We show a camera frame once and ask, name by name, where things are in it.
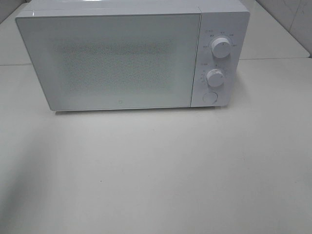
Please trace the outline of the round white door button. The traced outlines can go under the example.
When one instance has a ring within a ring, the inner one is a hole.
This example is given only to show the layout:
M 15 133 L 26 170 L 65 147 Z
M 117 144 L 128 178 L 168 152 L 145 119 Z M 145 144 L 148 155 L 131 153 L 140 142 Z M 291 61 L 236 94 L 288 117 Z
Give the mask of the round white door button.
M 218 94 L 216 92 L 207 92 L 203 95 L 203 101 L 207 105 L 214 105 L 218 99 Z

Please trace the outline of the upper white power knob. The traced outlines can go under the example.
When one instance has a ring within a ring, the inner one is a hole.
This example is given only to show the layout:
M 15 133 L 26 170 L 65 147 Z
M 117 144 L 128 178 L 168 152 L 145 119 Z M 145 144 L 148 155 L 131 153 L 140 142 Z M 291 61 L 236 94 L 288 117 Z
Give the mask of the upper white power knob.
M 216 58 L 222 59 L 231 53 L 231 44 L 227 38 L 219 37 L 212 41 L 211 49 Z

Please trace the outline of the white microwave oven body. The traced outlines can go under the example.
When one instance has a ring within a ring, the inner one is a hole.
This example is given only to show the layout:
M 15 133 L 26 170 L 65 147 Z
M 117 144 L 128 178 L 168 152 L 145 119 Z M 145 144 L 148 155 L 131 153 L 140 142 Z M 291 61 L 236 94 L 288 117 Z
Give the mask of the white microwave oven body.
M 250 12 L 238 0 L 33 0 L 16 19 L 177 14 L 200 15 L 191 104 L 184 108 L 228 105 L 250 19 Z M 211 43 L 219 37 L 231 44 L 231 53 L 225 58 L 216 58 L 212 53 Z M 208 85 L 206 74 L 212 69 L 224 73 L 221 86 Z M 218 94 L 214 105 L 203 101 L 207 92 Z

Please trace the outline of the white microwave door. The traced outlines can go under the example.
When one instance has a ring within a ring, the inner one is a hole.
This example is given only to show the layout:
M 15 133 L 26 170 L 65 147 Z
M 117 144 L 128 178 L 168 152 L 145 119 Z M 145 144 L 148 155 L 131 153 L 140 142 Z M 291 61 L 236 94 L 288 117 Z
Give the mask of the white microwave door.
M 199 14 L 17 18 L 53 111 L 189 107 Z

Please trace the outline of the white timer knob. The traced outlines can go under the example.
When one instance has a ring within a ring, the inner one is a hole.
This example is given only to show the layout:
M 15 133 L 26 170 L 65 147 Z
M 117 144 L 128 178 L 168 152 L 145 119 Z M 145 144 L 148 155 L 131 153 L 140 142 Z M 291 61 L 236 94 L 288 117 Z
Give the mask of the white timer knob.
M 209 86 L 218 87 L 224 83 L 225 75 L 219 69 L 212 69 L 206 74 L 206 80 Z

